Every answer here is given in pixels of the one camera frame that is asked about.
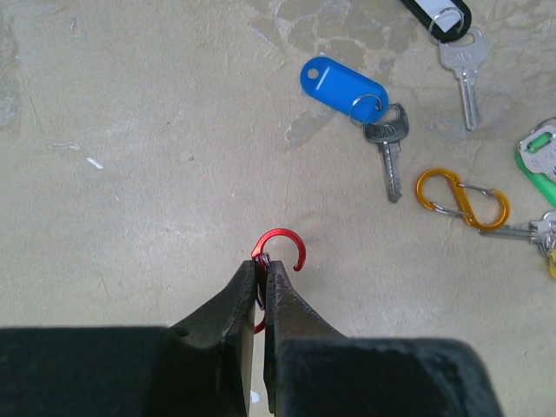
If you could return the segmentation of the green tag key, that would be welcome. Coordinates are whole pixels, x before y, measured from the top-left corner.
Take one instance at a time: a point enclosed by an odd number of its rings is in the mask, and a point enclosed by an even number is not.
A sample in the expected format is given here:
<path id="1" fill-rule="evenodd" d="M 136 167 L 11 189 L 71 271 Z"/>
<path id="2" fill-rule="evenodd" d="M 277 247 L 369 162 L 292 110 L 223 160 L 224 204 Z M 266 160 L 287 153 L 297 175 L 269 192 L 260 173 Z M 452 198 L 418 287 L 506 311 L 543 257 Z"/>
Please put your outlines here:
<path id="1" fill-rule="evenodd" d="M 555 207 L 555 117 L 535 126 L 521 139 L 514 152 L 520 171 L 540 194 Z"/>

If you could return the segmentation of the yellow tag key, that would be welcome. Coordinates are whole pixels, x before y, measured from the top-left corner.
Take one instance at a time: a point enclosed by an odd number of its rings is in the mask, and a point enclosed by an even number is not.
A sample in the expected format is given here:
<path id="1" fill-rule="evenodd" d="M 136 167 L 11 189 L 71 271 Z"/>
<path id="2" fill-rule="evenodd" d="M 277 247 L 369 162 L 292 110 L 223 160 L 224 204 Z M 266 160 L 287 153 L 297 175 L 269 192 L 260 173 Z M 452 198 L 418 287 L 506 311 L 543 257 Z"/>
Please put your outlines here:
<path id="1" fill-rule="evenodd" d="M 483 236 L 523 240 L 537 246 L 546 258 L 548 273 L 555 279 L 555 211 L 543 214 L 539 220 L 504 225 L 494 230 L 479 230 Z"/>

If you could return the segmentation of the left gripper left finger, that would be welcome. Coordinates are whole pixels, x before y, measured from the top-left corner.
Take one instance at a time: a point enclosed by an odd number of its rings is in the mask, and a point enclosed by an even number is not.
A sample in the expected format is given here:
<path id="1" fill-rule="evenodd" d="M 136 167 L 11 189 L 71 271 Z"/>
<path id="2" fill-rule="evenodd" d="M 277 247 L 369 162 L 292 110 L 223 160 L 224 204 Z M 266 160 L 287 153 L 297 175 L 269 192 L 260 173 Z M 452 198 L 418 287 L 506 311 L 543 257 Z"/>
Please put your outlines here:
<path id="1" fill-rule="evenodd" d="M 185 348 L 188 416 L 248 415 L 255 272 L 255 263 L 244 261 L 222 291 L 172 327 Z"/>

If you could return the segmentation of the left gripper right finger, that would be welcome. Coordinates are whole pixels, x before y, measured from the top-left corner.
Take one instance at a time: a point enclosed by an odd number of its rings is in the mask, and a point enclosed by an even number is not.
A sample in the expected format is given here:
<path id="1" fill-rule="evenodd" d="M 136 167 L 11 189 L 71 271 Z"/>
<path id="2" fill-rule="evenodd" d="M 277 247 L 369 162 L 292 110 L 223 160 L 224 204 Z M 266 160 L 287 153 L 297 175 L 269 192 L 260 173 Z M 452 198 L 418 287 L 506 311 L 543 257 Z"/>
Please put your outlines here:
<path id="1" fill-rule="evenodd" d="M 268 267 L 263 380 L 267 390 L 268 409 L 276 412 L 277 352 L 281 339 L 333 338 L 346 336 L 325 321 L 294 289 L 282 262 Z"/>

